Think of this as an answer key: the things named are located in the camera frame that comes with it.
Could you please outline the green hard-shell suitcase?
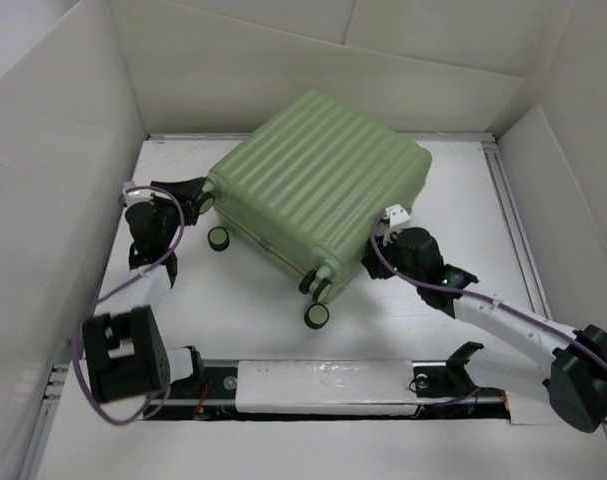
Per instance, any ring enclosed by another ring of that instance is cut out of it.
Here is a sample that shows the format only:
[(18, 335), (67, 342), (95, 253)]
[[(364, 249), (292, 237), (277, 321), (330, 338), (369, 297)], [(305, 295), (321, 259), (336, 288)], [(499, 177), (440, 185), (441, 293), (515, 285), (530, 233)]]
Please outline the green hard-shell suitcase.
[(311, 329), (361, 266), (371, 228), (388, 206), (411, 208), (431, 153), (319, 90), (309, 90), (260, 126), (207, 174), (219, 223), (215, 251), (248, 243), (311, 298)]

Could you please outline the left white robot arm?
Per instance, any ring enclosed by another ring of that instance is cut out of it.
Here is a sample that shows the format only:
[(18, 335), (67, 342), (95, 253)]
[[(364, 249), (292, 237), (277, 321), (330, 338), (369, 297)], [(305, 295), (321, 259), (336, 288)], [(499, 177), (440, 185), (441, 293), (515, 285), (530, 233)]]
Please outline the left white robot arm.
[(208, 384), (200, 353), (193, 346), (167, 349), (153, 312), (174, 287), (175, 250), (185, 228), (195, 225), (214, 203), (205, 183), (197, 177), (124, 191), (130, 277), (81, 327), (89, 385), (100, 404), (169, 387), (191, 397)]

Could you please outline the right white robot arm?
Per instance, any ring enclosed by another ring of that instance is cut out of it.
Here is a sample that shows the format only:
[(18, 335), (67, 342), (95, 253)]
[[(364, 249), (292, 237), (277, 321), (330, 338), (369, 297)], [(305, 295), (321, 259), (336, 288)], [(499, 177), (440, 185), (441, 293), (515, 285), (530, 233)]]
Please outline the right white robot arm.
[(577, 329), (483, 292), (472, 273), (443, 260), (436, 239), (424, 228), (375, 220), (362, 260), (373, 279), (396, 277), (421, 300), (448, 317), (477, 327), (524, 354), (535, 374), (492, 368), (507, 389), (547, 403), (574, 429), (593, 433), (607, 424), (607, 332)]

